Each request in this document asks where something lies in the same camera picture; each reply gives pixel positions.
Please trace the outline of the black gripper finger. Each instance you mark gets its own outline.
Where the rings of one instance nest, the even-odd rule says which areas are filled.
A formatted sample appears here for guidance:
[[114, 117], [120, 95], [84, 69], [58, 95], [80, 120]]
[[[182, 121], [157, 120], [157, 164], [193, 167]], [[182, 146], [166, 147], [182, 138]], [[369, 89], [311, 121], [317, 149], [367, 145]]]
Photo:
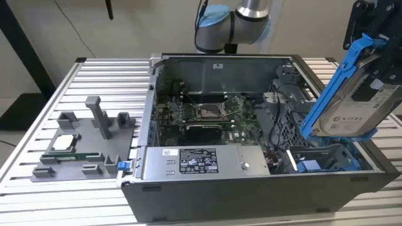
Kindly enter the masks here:
[[402, 84], [402, 15], [387, 21], [380, 34], [387, 37], [377, 63], [377, 79], [384, 84]]
[[360, 37], [359, 33], [359, 19], [361, 18], [363, 14], [365, 13], [368, 8], [368, 3], [364, 0], [356, 0], [351, 7], [351, 13], [348, 17], [348, 24], [344, 34], [344, 40], [341, 47], [344, 50], [348, 50], [352, 42], [355, 39]]

